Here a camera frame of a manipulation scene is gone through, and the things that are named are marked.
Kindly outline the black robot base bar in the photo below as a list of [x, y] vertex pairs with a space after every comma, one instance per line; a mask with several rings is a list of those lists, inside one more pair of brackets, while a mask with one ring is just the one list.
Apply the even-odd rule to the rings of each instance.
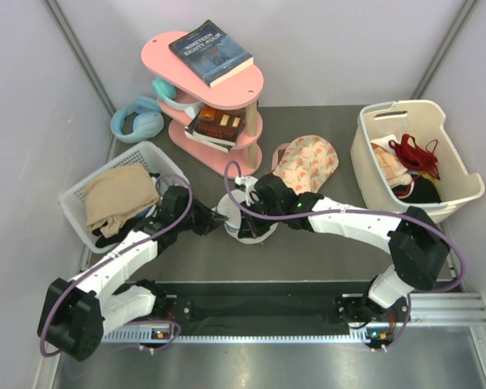
[[386, 310], [367, 304], [366, 281], [139, 281], [162, 294], [150, 318], [188, 336], [342, 335], [364, 323], [397, 327], [408, 312], [404, 298]]

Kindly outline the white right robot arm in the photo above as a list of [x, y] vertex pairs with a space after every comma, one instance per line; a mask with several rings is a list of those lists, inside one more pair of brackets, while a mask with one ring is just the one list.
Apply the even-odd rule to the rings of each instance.
[[364, 315], [383, 319], [392, 305], [415, 290], [434, 288], [450, 252], [445, 236], [421, 208], [405, 212], [372, 212], [313, 192], [296, 194], [284, 181], [269, 173], [259, 179], [236, 177], [235, 186], [245, 199], [239, 236], [262, 237], [272, 225], [311, 233], [335, 234], [367, 243], [390, 255], [392, 264], [373, 279], [362, 300]]

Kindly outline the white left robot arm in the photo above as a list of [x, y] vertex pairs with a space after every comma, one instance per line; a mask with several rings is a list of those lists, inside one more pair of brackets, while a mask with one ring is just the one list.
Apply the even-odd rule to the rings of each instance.
[[118, 289], [141, 267], [173, 245], [182, 232], [205, 236], [227, 220], [196, 199], [189, 188], [170, 186], [155, 210], [139, 220], [125, 238], [94, 267], [70, 280], [56, 279], [47, 289], [37, 335], [40, 352], [88, 359], [104, 336], [137, 318], [159, 321], [167, 302], [151, 281]]

